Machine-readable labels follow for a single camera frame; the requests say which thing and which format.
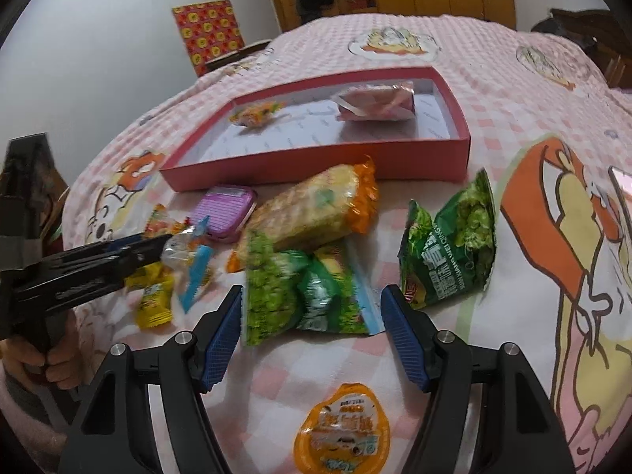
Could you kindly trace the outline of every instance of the blue gripper pad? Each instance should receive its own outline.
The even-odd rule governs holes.
[[[382,312],[382,320],[386,331],[391,334],[393,343],[399,354],[399,360],[404,366],[406,376],[423,392],[429,390],[430,379],[425,370],[423,361],[423,350],[419,344],[419,340],[415,337],[415,333],[410,328],[406,316],[401,311],[396,300],[396,294],[392,290],[396,290],[398,296],[403,299],[398,288],[392,286],[382,291],[380,298],[380,311]]]
[[[228,362],[231,360],[239,340],[242,293],[243,291],[239,291],[239,295],[235,297],[232,306],[222,320],[222,324],[219,325],[219,329],[206,349],[202,383],[207,390],[210,390],[213,385],[224,378]]]

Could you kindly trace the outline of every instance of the cartoon print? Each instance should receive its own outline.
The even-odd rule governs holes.
[[[516,58],[519,63],[525,66],[529,71],[538,73],[543,77],[560,84],[569,91],[574,90],[575,84],[568,81],[562,72],[553,64],[546,55],[538,48],[532,46],[520,46],[516,51]]]
[[[632,266],[622,218],[554,137],[527,151],[500,210],[529,264],[559,288],[551,402],[576,470],[586,473],[632,414]]]
[[[367,45],[362,46],[362,49],[366,52],[395,53],[396,55],[406,55],[407,53],[420,55],[427,53],[419,44],[417,37],[408,30],[405,28],[397,30],[391,26],[381,30],[373,29],[369,33]]]
[[[266,48],[261,52],[254,53],[253,55],[247,56],[245,59],[226,66],[224,72],[230,76],[241,71],[255,71],[257,69],[261,69],[273,59],[273,55],[274,49]]]
[[[164,154],[144,151],[125,160],[97,196],[94,214],[88,220],[86,244],[108,241],[127,216],[131,201],[149,183],[164,160]]]
[[[438,49],[435,39],[429,35],[391,26],[374,28],[349,44],[349,51],[355,55],[384,60],[407,57],[432,60]]]

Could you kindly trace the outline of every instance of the candy wrapper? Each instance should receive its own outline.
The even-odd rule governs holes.
[[[294,462],[303,474],[379,474],[390,448],[389,422],[375,394],[345,383],[307,416]]]
[[[185,313],[214,279],[214,270],[209,265],[213,249],[202,244],[207,222],[208,217],[173,235],[160,256],[163,265],[178,275],[176,293]]]
[[[167,233],[175,235],[180,233],[187,226],[189,226],[188,221],[183,223],[176,221],[172,217],[169,217],[169,213],[164,205],[158,204],[154,207],[154,211],[147,220],[143,237],[151,239]]]
[[[331,97],[338,104],[339,121],[401,121],[415,118],[412,82],[352,87]]]
[[[334,166],[270,199],[246,224],[227,272],[243,269],[247,237],[252,230],[263,232],[274,251],[289,249],[307,253],[351,232],[367,233],[377,211],[375,166]]]
[[[173,276],[166,272],[153,285],[145,288],[136,311],[136,324],[139,328],[153,328],[171,322],[172,292]]]
[[[264,234],[248,239],[246,293],[242,305],[241,336],[248,346],[293,328],[302,315],[296,296],[299,273],[308,264],[301,251],[274,253]]]
[[[279,112],[283,107],[284,105],[282,103],[276,102],[258,103],[257,105],[251,105],[234,113],[230,120],[231,123],[240,126],[259,128],[268,124],[273,119],[274,114]]]
[[[350,261],[344,241],[314,252],[298,289],[305,313],[297,329],[365,335],[384,331],[371,288]]]
[[[125,278],[126,290],[132,292],[149,287],[158,279],[161,270],[162,264],[159,261],[139,267],[132,276]]]
[[[401,290],[415,309],[483,288],[494,264],[494,201],[485,170],[434,221],[415,201],[399,249]]]

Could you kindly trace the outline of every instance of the human hand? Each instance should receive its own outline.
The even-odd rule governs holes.
[[[0,342],[0,349],[5,370],[31,392],[35,386],[24,369],[25,365],[43,367],[48,363],[46,379],[57,384],[59,389],[69,390],[81,384],[83,363],[77,319],[72,310],[67,312],[64,336],[45,356],[19,335]]]

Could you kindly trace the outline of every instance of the yellow candy wrapper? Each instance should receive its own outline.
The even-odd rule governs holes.
[[[279,112],[284,106],[283,103],[276,102],[258,103],[234,113],[230,120],[233,124],[258,128],[270,122],[274,113]]]
[[[315,406],[294,441],[303,474],[378,474],[389,456],[391,430],[375,394],[345,383]]]
[[[171,294],[173,276],[166,274],[160,281],[146,287],[136,311],[136,324],[141,329],[153,328],[171,322]]]
[[[160,276],[162,263],[159,261],[139,267],[132,276],[125,278],[125,288],[129,291],[137,291],[149,287]]]

